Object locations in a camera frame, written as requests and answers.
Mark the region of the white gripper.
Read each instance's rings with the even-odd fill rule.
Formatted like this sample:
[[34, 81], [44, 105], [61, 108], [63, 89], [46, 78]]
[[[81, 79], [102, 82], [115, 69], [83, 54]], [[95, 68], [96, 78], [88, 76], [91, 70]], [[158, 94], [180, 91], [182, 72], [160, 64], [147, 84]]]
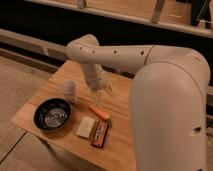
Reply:
[[93, 96], [96, 104], [100, 104], [101, 102], [101, 93], [97, 90], [105, 88], [106, 93], [113, 97], [114, 94], [111, 83], [107, 83], [105, 71], [101, 65], [81, 63], [80, 67], [83, 71], [87, 86], [94, 91]]

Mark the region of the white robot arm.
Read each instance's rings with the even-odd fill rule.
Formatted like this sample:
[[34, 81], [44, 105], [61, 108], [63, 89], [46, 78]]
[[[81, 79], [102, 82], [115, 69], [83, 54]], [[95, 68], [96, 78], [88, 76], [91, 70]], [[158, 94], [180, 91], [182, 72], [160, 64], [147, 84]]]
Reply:
[[68, 57], [82, 65], [132, 73], [129, 110], [137, 171], [207, 171], [206, 99], [210, 68], [199, 52], [162, 45], [101, 46], [89, 34], [71, 41]]

